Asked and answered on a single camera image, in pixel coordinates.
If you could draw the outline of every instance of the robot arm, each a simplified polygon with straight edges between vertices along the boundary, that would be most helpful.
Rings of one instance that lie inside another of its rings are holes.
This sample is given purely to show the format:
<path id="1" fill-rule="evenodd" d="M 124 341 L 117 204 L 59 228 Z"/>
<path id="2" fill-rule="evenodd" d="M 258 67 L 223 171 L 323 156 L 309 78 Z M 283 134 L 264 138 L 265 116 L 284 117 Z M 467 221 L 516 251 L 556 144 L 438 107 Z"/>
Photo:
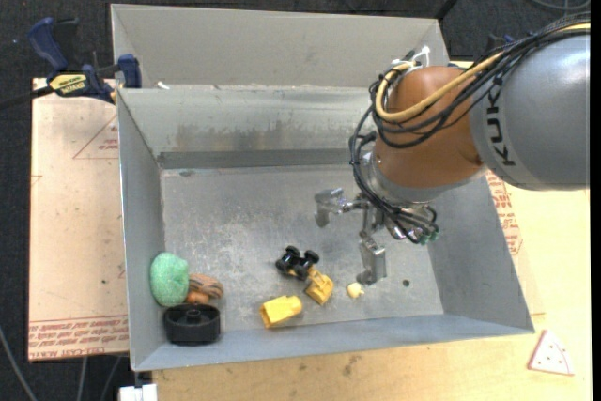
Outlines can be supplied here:
<path id="1" fill-rule="evenodd" d="M 523 189 L 589 185 L 590 28 L 590 14 L 576 14 L 467 70 L 405 60 L 380 75 L 349 140 L 360 193 L 344 211 L 363 209 L 360 282 L 386 276 L 371 234 L 386 227 L 421 244 L 437 237 L 429 203 L 487 169 Z M 375 129 L 365 133 L 370 118 Z M 320 225 L 341 203 L 336 191 L 329 208 L 320 193 Z"/>

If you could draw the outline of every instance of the white cable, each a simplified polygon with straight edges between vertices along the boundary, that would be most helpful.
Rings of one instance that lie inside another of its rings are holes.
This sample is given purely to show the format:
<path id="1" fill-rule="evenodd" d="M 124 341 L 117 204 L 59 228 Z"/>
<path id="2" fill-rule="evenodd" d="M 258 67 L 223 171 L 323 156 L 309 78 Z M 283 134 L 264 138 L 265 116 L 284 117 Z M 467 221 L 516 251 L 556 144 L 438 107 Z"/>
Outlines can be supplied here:
<path id="1" fill-rule="evenodd" d="M 424 45 L 424 47 L 411 58 L 411 61 L 414 61 L 422 55 L 425 56 L 425 66 L 428 67 L 430 65 L 430 48 L 427 45 Z"/>

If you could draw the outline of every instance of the toy wheel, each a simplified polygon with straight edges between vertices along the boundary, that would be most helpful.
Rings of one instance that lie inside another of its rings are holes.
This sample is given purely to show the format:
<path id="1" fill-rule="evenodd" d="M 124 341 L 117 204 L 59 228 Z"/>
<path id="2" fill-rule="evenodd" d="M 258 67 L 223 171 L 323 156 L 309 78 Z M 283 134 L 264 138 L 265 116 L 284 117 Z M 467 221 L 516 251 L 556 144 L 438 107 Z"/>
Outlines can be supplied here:
<path id="1" fill-rule="evenodd" d="M 275 267 L 283 273 L 288 272 L 288 265 L 282 259 L 275 261 Z"/>
<path id="2" fill-rule="evenodd" d="M 319 262 L 319 255 L 314 251 L 305 251 L 304 258 L 312 264 L 317 264 Z"/>
<path id="3" fill-rule="evenodd" d="M 296 247 L 294 246 L 288 246 L 285 248 L 285 251 L 287 254 L 290 255 L 295 255 L 296 257 L 301 255 L 301 251 L 299 251 Z"/>
<path id="4" fill-rule="evenodd" d="M 307 279 L 307 276 L 308 276 L 307 269 L 304 268 L 303 266 L 295 266 L 294 273 L 297 275 L 297 277 L 301 281 L 305 281 Z"/>

